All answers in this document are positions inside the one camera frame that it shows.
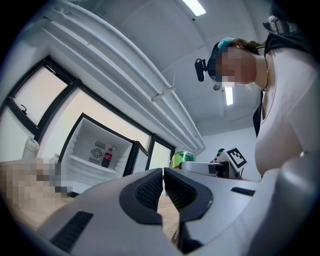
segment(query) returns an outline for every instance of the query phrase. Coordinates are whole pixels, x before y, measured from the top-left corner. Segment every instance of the white pipe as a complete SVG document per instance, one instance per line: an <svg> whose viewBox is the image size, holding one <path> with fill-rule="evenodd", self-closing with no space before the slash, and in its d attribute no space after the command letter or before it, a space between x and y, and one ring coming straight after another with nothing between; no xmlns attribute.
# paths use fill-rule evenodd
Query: white pipe
<svg viewBox="0 0 320 256"><path fill-rule="evenodd" d="M65 10L68 10L78 16L86 16L87 18L89 19L92 19L94 20L95 22L98 22L100 24L102 24L107 30L113 32L114 34L116 34L118 37L120 37L121 39L123 39L131 48L133 51L135 51L139 57L147 63L147 65L152 69L152 71L158 76L158 78L163 82L163 84L166 85L166 87L170 87L170 85L168 84L167 80L162 76L162 74L160 73L160 71L154 66L154 64L144 55L144 53L132 42L130 41L123 33L121 33L119 30L117 30L115 27L113 27L112 25L110 25L108 22L106 22L105 20L103 20L102 18L98 17L97 15L93 14L92 12L80 7L80 6L77 6L73 3L70 3L70 2L58 2L58 4L64 8ZM159 92L159 90L157 88L155 88L152 83L150 83L143 75L141 75L139 73L139 71L137 71L135 69L135 71L141 76L141 78L143 78L148 84L149 86L154 90L155 94L157 94ZM199 142L196 140L196 139L193 139L194 140L194 143L197 144L197 146L199 147L205 147L205 144L204 144L204 141L195 125L195 123L193 122L192 118L190 117L189 113L187 112L187 110L185 109L185 107L183 106L183 104L181 103L181 101L179 100L178 96L176 95L175 92L172 92L173 94L173 97L174 99L178 102L178 104L180 105L181 109L184 111L186 117L188 118L188 120L190 121L192 127L194 128L195 132L196 132L196 135L198 136L199 140L200 140L200 144ZM168 106L168 103L163 99L161 98L160 100L163 101L163 103ZM181 118L176 114L175 111L172 112L174 117L177 118L177 120L180 121L180 123L182 125L184 125L184 122L181 120ZM193 138L193 134L189 131L189 129L187 129L187 132L189 133L189 136L191 137L191 139Z"/></svg>
<svg viewBox="0 0 320 256"><path fill-rule="evenodd" d="M90 62L90 60L83 58L81 55L79 55L79 53L77 53L76 51L74 51L72 48L70 48L70 46L64 44L62 41L60 41L53 33L52 31L48 30L50 26L46 27L46 28L42 28L44 32L48 33L48 35L50 35L52 37L52 39L54 39L54 41L52 41L51 43L54 43L55 47L57 47L62 53L67 54L66 50L71 51L72 54L74 54L77 58L80 58L82 61L84 61L87 65L89 65L91 68L96 69L96 67ZM102 71L98 70L97 71L104 77L106 78L110 83L114 84L116 87L118 87L117 83L115 83L113 80L111 80L110 78L108 78L108 76L106 76ZM138 104L138 106L140 108L142 108L149 116L151 119L154 119L155 121L158 122L158 125L160 125L161 127L163 127L164 129L166 129L165 124L162 124L159 120L157 120L157 118L155 118L154 116L152 116L149 112L147 112L145 110L145 108L143 106L141 106L136 100L134 100L132 98L132 100ZM186 142L183 142L178 136L176 136L171 130L168 130L168 133L171 134L175 140L177 140L179 143L181 143L182 145L185 145ZM191 143L190 141L187 142L188 144L190 144L192 147L194 146L193 143Z"/></svg>
<svg viewBox="0 0 320 256"><path fill-rule="evenodd" d="M100 36L97 35L96 33L92 32L92 31L91 31L90 29L88 29L86 26L84 26L84 25L81 24L80 22L74 20L73 18L65 15L64 13L58 12L58 11L56 11L56 10L50 10L50 11L47 12L46 14L47 14L51 19L57 18L57 15L58 15L58 16L60 16L62 19L66 20L66 21L69 21L70 23L74 24L75 26L80 27L81 29L83 29L84 31L86 31L88 34L90 34L91 37L93 37L93 38L96 39L97 41L101 42L103 45L107 45L109 48L111 48L111 50L112 50L113 52L115 52L118 56L120 56L120 53L119 53L116 49L114 49L113 46L111 46L108 42L106 42L102 37L100 37ZM132 67L132 69L134 69L137 73L139 73L139 71L138 71L129 61L127 61L125 58L122 58L122 59L123 59L123 61L125 61L130 67ZM144 80L148 85L151 85L146 78L143 79L143 80ZM175 118L177 118L177 119L183 124L182 120L180 119L179 116L177 116L177 114L175 114ZM194 145L194 143L195 143L194 139L192 140L192 138L189 138L188 140L189 140L189 142L191 142L191 144Z"/></svg>

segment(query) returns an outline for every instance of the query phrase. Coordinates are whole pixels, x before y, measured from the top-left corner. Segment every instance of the white container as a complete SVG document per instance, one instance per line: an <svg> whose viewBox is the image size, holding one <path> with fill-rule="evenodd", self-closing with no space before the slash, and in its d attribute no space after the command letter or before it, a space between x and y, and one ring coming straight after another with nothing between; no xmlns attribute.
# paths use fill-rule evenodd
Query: white container
<svg viewBox="0 0 320 256"><path fill-rule="evenodd" d="M39 143L33 138L28 137L25 142L22 159L36 158L39 150Z"/></svg>
<svg viewBox="0 0 320 256"><path fill-rule="evenodd" d="M81 194L94 185L122 177L132 145L131 141L83 118L74 130L61 161L61 187ZM112 151L108 168L102 167L103 156L112 146L117 150ZM101 152L93 155L92 150L96 148Z"/></svg>

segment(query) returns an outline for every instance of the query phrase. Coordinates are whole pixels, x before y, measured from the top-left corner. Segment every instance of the window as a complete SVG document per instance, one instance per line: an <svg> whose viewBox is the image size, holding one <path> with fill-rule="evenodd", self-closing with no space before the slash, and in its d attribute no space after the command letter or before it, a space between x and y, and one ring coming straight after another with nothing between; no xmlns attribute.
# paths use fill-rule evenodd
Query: window
<svg viewBox="0 0 320 256"><path fill-rule="evenodd" d="M70 98L72 99L65 102L50 123L40 144L39 157L52 158L55 154L60 154L72 127L82 113L133 141L139 141L145 149L148 148L150 135L122 119L81 89L77 89Z"/></svg>
<svg viewBox="0 0 320 256"><path fill-rule="evenodd" d="M6 107L0 119L0 162L20 160L29 136L33 137Z"/></svg>
<svg viewBox="0 0 320 256"><path fill-rule="evenodd" d="M171 150L158 142L154 143L149 169L170 167Z"/></svg>
<svg viewBox="0 0 320 256"><path fill-rule="evenodd" d="M12 98L26 116L38 125L48 107L67 86L48 69L41 67Z"/></svg>

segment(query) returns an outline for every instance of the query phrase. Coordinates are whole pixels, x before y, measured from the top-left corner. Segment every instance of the wooden surface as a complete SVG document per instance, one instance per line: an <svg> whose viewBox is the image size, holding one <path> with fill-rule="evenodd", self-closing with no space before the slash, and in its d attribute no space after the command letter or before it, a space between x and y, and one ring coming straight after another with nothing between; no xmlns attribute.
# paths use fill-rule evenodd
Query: wooden surface
<svg viewBox="0 0 320 256"><path fill-rule="evenodd" d="M50 166L37 160L0 163L0 189L15 218L36 230L52 213L73 198L55 192L48 181ZM162 215L163 232L170 240L179 226L179 213L169 197L160 196L158 211Z"/></svg>

